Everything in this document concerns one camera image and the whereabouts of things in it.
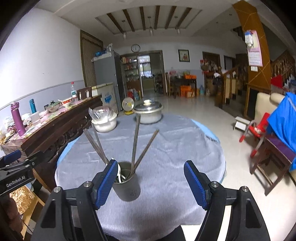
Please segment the person right hand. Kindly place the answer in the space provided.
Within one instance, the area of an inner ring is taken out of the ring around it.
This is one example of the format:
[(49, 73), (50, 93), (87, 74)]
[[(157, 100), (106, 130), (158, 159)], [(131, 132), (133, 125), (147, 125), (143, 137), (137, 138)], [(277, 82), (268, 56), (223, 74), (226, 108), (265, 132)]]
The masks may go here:
[(13, 232), (13, 235), (15, 235), (18, 240), (23, 240), (21, 234), (23, 223), (16, 202), (9, 196), (3, 196), (1, 197), (1, 207), (4, 209), (7, 216), (6, 223)]

